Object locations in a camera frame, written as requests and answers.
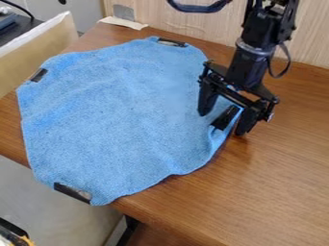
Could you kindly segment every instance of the black cable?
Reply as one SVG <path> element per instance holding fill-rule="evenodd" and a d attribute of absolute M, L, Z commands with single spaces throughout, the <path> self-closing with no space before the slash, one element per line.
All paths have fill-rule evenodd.
<path fill-rule="evenodd" d="M 272 76 L 274 79 L 279 79 L 281 78 L 282 76 L 284 76 L 288 71 L 289 69 L 291 68 L 291 54 L 286 46 L 285 43 L 280 43 L 279 44 L 280 48 L 283 50 L 283 52 L 286 54 L 287 56 L 287 59 L 288 59 L 288 64 L 286 66 L 286 68 L 280 72 L 279 74 L 274 74 L 273 73 L 273 69 L 272 69 L 272 65 L 271 65 L 271 60 L 270 58 L 267 58 L 267 65 L 268 65 L 268 73 L 270 76 Z"/>
<path fill-rule="evenodd" d="M 19 10 L 22 10 L 23 12 L 27 13 L 31 17 L 31 21 L 35 19 L 35 17 L 27 10 L 25 10 L 23 7 L 20 7 L 19 5 L 16 5 L 15 3 L 12 3 L 7 0 L 0 0 L 1 2 L 4 2 L 5 4 L 11 5 Z"/>
<path fill-rule="evenodd" d="M 261 9 L 263 7 L 263 0 L 256 0 L 256 9 Z"/>

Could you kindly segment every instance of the blue microfiber cloth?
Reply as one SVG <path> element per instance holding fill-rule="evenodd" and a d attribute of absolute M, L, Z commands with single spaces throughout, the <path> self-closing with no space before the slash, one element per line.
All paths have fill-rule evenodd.
<path fill-rule="evenodd" d="M 233 128 L 211 123 L 231 105 L 197 112 L 206 56 L 156 37 L 59 55 L 16 92 L 36 178 L 92 195 L 92 205 L 142 191 L 207 163 Z"/>

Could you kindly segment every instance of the chair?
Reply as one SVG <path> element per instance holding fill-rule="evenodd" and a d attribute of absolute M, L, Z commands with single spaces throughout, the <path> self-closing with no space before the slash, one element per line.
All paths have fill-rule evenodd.
<path fill-rule="evenodd" d="M 0 47 L 0 98 L 77 39 L 72 15 L 64 12 Z"/>

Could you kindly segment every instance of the table surface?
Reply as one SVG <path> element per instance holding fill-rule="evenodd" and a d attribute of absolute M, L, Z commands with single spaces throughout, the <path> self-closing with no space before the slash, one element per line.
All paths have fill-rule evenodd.
<path fill-rule="evenodd" d="M 65 52 L 148 36 L 189 42 L 226 65 L 233 56 L 232 48 L 220 44 L 104 23 Z M 266 76 L 265 82 L 282 99 L 272 122 L 260 123 L 244 137 L 230 137 L 198 171 L 169 177 L 112 206 L 201 245 L 327 246 L 329 70 L 294 63 L 284 79 Z M 14 92 L 0 100 L 0 154 L 28 166 Z"/>
<path fill-rule="evenodd" d="M 18 14 L 16 21 L 12 25 L 9 25 L 0 30 L 0 47 L 13 40 L 14 38 L 29 32 L 31 29 L 37 27 L 41 23 L 42 21 L 40 20 L 34 19 L 31 21 L 30 17 Z"/>

